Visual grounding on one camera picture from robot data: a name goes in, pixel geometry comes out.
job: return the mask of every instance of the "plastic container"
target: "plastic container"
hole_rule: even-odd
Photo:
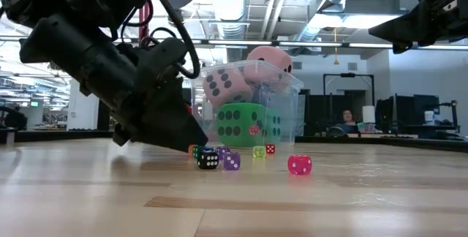
[[[358,123],[358,130],[361,133],[375,133],[375,124],[373,123]]]
[[[192,80],[192,113],[209,143],[292,145],[301,88],[301,81],[267,61],[205,67]]]

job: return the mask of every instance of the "green die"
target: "green die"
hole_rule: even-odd
[[[254,158],[266,158],[266,147],[265,146],[254,146]]]
[[[200,156],[200,153],[205,149],[205,146],[195,146],[193,148],[193,157],[195,159],[198,159],[198,156]]]
[[[262,130],[266,127],[266,108],[263,105],[239,102],[221,106],[216,117],[216,136],[226,146],[251,147],[264,145]],[[250,135],[249,128],[260,131]]]
[[[279,143],[282,135],[282,116],[277,110],[269,110],[266,121],[266,134],[262,134],[265,137],[265,143]]]

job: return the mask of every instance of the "red die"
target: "red die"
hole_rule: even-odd
[[[257,135],[259,131],[260,131],[260,128],[258,126],[256,126],[256,125],[253,125],[253,126],[249,127],[249,134],[251,136]]]
[[[312,160],[309,156],[292,155],[287,160],[287,169],[293,175],[308,175],[312,171]]]
[[[266,154],[275,154],[276,147],[274,144],[266,144],[265,147],[266,147]]]

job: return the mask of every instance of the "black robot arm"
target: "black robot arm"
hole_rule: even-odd
[[[394,53],[409,50],[414,42],[425,47],[468,35],[468,0],[418,1],[410,13],[370,28],[370,35],[392,42]]]
[[[187,151],[208,138],[187,111],[182,77],[200,73],[195,47],[167,0],[160,0],[184,41],[146,38],[139,47],[116,45],[117,29],[151,0],[1,0],[7,17],[32,28],[21,42],[23,63],[52,61],[95,94],[119,124],[113,140],[128,140]],[[111,38],[100,28],[108,28]],[[190,54],[194,72],[184,68]]]

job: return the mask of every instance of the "die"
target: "die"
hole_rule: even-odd
[[[267,109],[263,105],[249,102],[223,105],[215,121],[218,141],[236,147],[263,145],[262,130],[266,128],[266,121]]]
[[[193,155],[193,149],[194,148],[195,148],[195,145],[190,145],[189,150],[187,151],[187,153],[189,153],[189,155]]]
[[[197,159],[197,165],[201,169],[215,169],[218,164],[218,154],[212,151],[202,151]]]
[[[205,147],[205,146],[195,146],[193,149],[193,157],[195,159],[198,159],[198,157],[200,156],[200,153],[204,151],[214,151],[214,149],[211,147]]]
[[[192,150],[192,156],[195,159],[198,159],[198,156],[200,155],[201,151],[204,149],[204,146],[194,146]]]
[[[266,154],[275,154],[276,152],[276,147],[274,144],[266,144]]]
[[[312,171],[312,160],[309,156],[292,155],[287,160],[287,169],[293,175],[308,175]]]
[[[237,69],[218,69],[208,73],[203,79],[203,90],[216,109],[230,102],[251,102],[253,95]]]
[[[279,143],[281,141],[282,117],[278,110],[270,109],[266,117],[266,128],[262,136],[265,138],[265,143]]]
[[[241,168],[241,155],[236,152],[226,153],[223,159],[224,170],[239,170]]]
[[[247,60],[267,61],[283,72],[291,73],[293,70],[291,57],[284,50],[272,46],[256,47],[249,53]],[[247,65],[244,67],[244,78],[245,81],[265,84],[271,82],[272,79],[277,79],[277,81],[281,80],[283,78],[283,73],[278,73],[273,69],[259,69],[256,65]]]
[[[227,146],[218,146],[216,147],[216,153],[218,153],[219,159],[224,159],[226,153],[230,153],[231,149]]]
[[[266,158],[265,146],[254,146],[253,154],[254,158]]]

